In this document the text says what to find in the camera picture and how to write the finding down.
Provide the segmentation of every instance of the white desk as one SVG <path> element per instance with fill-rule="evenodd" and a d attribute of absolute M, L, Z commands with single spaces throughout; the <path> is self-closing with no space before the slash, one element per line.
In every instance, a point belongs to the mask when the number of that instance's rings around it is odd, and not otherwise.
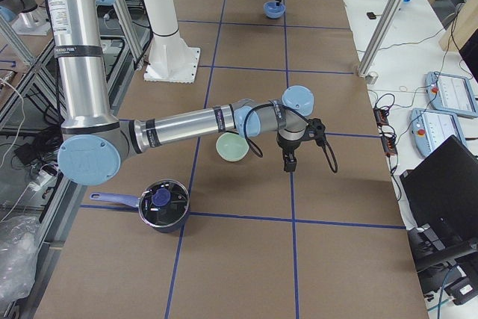
<path fill-rule="evenodd" d="M 350 28 L 361 58 L 363 51 L 367 48 L 373 31 L 379 22 L 368 19 L 366 13 L 374 12 L 377 16 L 382 14 L 388 0 L 344 0 Z M 462 62 L 463 69 L 459 63 L 462 59 L 457 52 L 448 52 L 441 49 L 438 41 L 444 34 L 443 27 L 433 12 L 427 0 L 411 0 L 403 3 L 398 14 L 390 27 L 381 48 L 398 43 L 416 43 L 439 32 L 435 37 L 425 40 L 417 45 L 395 46 L 378 52 L 370 70 L 379 73 L 379 78 L 374 85 L 369 85 L 369 90 L 376 92 L 378 96 L 385 93 L 395 95 L 395 103 L 408 106 L 412 103 L 413 95 L 418 87 L 424 86 L 425 75 L 429 71 L 442 71 L 443 73 L 463 75 L 471 77 L 466 64 Z M 472 88 L 478 94 L 478 84 L 472 80 Z M 383 99 L 380 105 L 390 105 L 391 96 Z M 376 95 L 370 92 L 372 105 L 376 101 Z M 410 123 L 410 113 L 413 108 L 425 108 L 429 99 L 424 89 L 417 90 L 413 106 L 410 108 L 392 108 L 388 118 L 389 123 L 394 127 L 398 135 L 402 134 Z M 466 137 L 478 137 L 478 119 L 469 120 L 459 118 L 460 125 Z M 468 141 L 468 148 L 472 153 L 478 155 L 478 141 Z M 399 174 L 404 170 L 415 168 L 422 160 L 422 156 L 415 147 L 414 140 L 409 131 L 401 138 L 397 145 L 399 153 L 399 164 L 396 171 L 398 180 Z M 392 166 L 396 158 L 391 159 Z M 414 224 L 410 213 L 408 202 L 403 194 L 400 200 L 402 217 L 410 228 Z M 428 303 L 428 307 L 437 304 L 438 299 Z M 474 319 L 478 312 L 478 297 L 472 299 L 463 306 L 455 306 L 451 302 L 444 304 L 441 308 L 441 319 Z M 429 313 L 430 318 L 436 318 L 436 310 Z"/>

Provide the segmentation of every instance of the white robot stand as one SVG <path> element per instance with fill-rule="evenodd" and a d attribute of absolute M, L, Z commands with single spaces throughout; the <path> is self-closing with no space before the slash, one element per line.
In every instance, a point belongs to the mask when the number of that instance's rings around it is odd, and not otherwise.
<path fill-rule="evenodd" d="M 199 63 L 199 48 L 181 38 L 173 0 L 144 0 L 153 31 L 149 65 L 144 79 L 192 83 Z"/>

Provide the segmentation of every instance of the clear plastic bag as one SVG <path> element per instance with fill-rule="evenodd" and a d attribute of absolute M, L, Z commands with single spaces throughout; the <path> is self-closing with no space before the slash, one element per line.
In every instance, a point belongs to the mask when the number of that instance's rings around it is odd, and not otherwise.
<path fill-rule="evenodd" d="M 36 217 L 18 216 L 0 223 L 0 308 L 27 297 L 37 269 Z"/>

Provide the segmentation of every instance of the computer monitor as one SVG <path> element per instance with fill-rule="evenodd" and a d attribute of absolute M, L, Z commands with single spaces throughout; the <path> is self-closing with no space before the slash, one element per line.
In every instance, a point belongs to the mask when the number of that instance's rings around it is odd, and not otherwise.
<path fill-rule="evenodd" d="M 455 136 L 400 179 L 417 224 L 445 248 L 478 238 L 478 159 Z M 455 260 L 478 288 L 478 253 Z"/>

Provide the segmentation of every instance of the label on robot arm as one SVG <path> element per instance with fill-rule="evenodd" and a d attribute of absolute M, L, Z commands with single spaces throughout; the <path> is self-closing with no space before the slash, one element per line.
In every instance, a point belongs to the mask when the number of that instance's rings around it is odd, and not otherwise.
<path fill-rule="evenodd" d="M 68 5 L 64 0 L 56 0 L 49 3 L 52 17 L 52 28 L 56 35 L 71 34 L 72 26 L 69 20 Z"/>

